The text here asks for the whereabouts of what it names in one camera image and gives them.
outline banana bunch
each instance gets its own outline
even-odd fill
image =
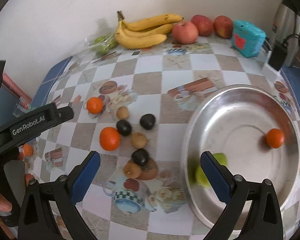
[[[117,42],[127,49],[143,49],[160,44],[172,31],[173,23],[182,21],[177,14],[164,14],[134,23],[127,23],[121,11],[117,12],[118,28],[114,33]]]

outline thermos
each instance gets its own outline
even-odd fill
[[[290,0],[282,0],[274,17],[269,43],[274,47],[275,44],[282,43],[291,34],[300,35],[300,13]],[[287,57],[283,65],[290,67],[299,49],[300,40],[290,38],[288,40]]]

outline apple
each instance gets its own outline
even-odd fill
[[[126,189],[131,189],[133,190],[134,192],[137,192],[139,190],[139,182],[135,179],[127,179],[123,186],[126,188]]]
[[[200,36],[210,36],[213,32],[212,21],[203,15],[195,15],[191,18],[191,22],[197,26]]]
[[[233,21],[227,16],[218,16],[214,19],[213,28],[216,35],[224,39],[229,39],[232,36]]]
[[[179,22],[172,28],[172,36],[181,44],[194,43],[198,35],[198,28],[192,22]]]

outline human hand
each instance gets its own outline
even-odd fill
[[[25,175],[25,184],[26,184],[26,186],[28,186],[29,180],[32,179],[32,178],[34,178],[34,176],[29,174],[29,173]],[[10,212],[11,210],[12,210],[12,204],[4,196],[2,196],[1,193],[0,193],[0,211]],[[2,230],[6,233],[6,235],[10,239],[15,238],[15,236],[11,233],[11,231],[2,222],[1,219],[0,219],[0,227],[2,228]]]

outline round metal pan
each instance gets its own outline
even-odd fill
[[[270,149],[264,141],[272,128],[285,134],[278,149]],[[185,192],[195,215],[212,228],[225,204],[212,188],[194,180],[204,151],[224,153],[231,173],[247,181],[270,179],[281,209],[288,201],[299,170],[298,137],[288,114],[267,92],[248,85],[227,86],[206,98],[190,119],[181,154]],[[240,232],[250,205],[251,201],[246,202],[234,233]]]

